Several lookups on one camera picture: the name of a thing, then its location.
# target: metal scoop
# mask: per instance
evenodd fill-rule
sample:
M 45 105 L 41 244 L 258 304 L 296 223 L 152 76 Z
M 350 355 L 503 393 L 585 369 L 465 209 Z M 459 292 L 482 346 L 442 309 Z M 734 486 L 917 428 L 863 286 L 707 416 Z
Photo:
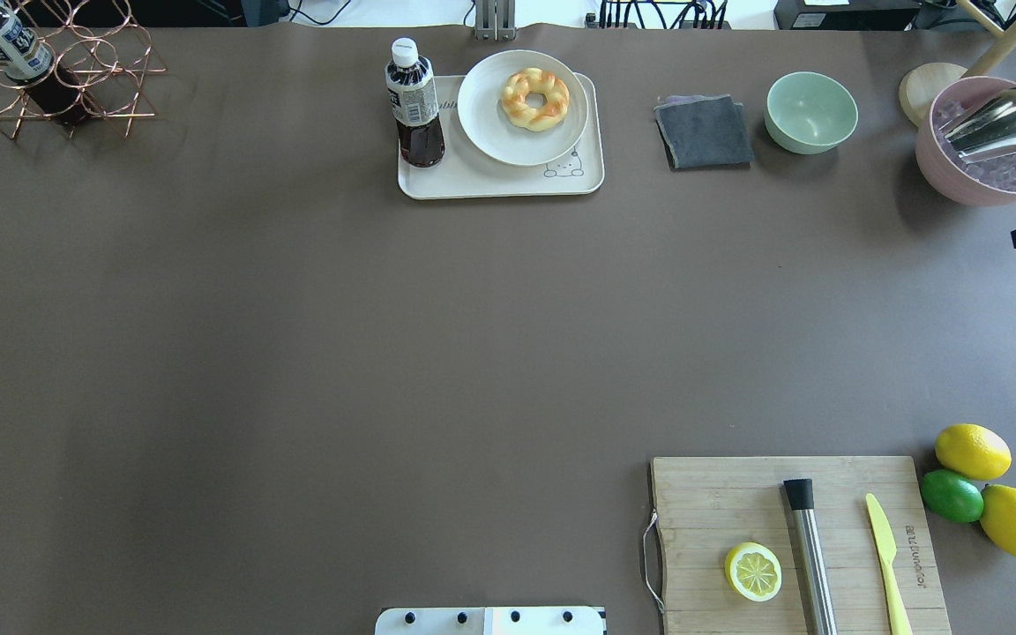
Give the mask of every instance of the metal scoop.
M 945 137 L 965 163 L 1016 152 L 1016 87 L 1007 88 L 962 120 L 952 122 Z

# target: green lime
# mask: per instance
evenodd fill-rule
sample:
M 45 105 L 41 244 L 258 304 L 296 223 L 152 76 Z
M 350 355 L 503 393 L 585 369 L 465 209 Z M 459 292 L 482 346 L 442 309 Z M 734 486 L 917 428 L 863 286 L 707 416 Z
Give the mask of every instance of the green lime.
M 953 522 L 974 522 L 982 515 L 982 493 L 963 474 L 935 470 L 924 474 L 919 495 L 928 509 Z

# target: gray cloth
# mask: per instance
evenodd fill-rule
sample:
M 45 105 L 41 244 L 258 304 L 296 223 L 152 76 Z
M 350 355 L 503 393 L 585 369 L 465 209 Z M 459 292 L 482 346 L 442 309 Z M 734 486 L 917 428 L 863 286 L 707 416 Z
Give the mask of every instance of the gray cloth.
M 731 96 L 669 97 L 653 109 L 674 170 L 751 163 L 743 104 Z

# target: bread ring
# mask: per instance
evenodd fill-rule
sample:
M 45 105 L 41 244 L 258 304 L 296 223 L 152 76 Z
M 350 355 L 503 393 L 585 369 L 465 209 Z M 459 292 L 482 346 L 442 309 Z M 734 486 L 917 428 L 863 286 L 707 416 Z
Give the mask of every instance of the bread ring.
M 538 92 L 547 100 L 544 108 L 532 109 L 527 105 L 527 97 Z M 572 105 L 572 94 L 556 73 L 537 68 L 525 68 L 508 77 L 508 83 L 500 91 L 500 108 L 504 109 L 512 125 L 533 132 L 544 132 L 553 128 L 567 117 Z

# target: cutting board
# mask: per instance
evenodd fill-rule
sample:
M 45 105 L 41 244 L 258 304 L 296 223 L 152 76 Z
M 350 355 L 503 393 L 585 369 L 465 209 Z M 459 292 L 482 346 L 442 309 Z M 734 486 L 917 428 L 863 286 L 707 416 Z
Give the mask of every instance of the cutting board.
M 659 516 L 665 635 L 701 632 L 807 635 L 782 482 L 814 479 L 814 505 L 841 635 L 888 630 L 884 583 L 865 494 L 888 515 L 898 554 L 899 593 L 914 635 L 951 635 L 911 457 L 657 457 L 652 490 Z M 769 547 L 782 590 L 752 602 L 726 583 L 723 559 L 745 542 Z

